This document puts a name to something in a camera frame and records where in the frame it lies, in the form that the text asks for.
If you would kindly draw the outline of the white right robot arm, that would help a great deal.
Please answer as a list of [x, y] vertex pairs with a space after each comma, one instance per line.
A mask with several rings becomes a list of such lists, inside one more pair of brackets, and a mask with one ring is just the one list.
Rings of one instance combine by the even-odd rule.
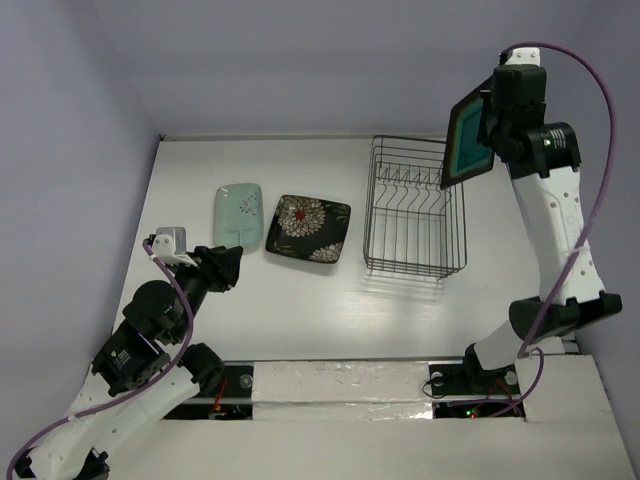
[[622, 310], [620, 295], [606, 291], [584, 236], [576, 134], [567, 123], [544, 121], [546, 80], [541, 66], [498, 66], [483, 96], [481, 137], [507, 166], [538, 262], [539, 292], [512, 302], [507, 320], [467, 347], [460, 379], [473, 392], [491, 386], [521, 349]]

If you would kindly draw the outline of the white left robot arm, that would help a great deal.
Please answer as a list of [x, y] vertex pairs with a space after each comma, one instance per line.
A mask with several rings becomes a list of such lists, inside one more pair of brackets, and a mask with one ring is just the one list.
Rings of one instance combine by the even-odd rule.
[[205, 297], [236, 285], [243, 249], [175, 254], [163, 239], [152, 236], [143, 248], [165, 279], [135, 291], [64, 417], [26, 442], [7, 478], [106, 479], [126, 444], [183, 401], [225, 390], [224, 362], [191, 338]]

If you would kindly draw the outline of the light green rectangular plate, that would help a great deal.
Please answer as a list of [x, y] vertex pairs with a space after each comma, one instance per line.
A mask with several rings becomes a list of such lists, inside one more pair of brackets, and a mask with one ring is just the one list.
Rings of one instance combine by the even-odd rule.
[[264, 236], [263, 194], [256, 183], [220, 187], [214, 200], [214, 245], [254, 249]]

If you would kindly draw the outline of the dark green patterned plate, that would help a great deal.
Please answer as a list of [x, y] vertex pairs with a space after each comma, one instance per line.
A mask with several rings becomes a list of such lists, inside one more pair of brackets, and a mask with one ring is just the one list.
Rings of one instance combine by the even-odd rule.
[[490, 91], [491, 84], [492, 78], [489, 77], [451, 109], [442, 163], [441, 190], [482, 175], [493, 167], [493, 151], [478, 140], [483, 119], [483, 93]]

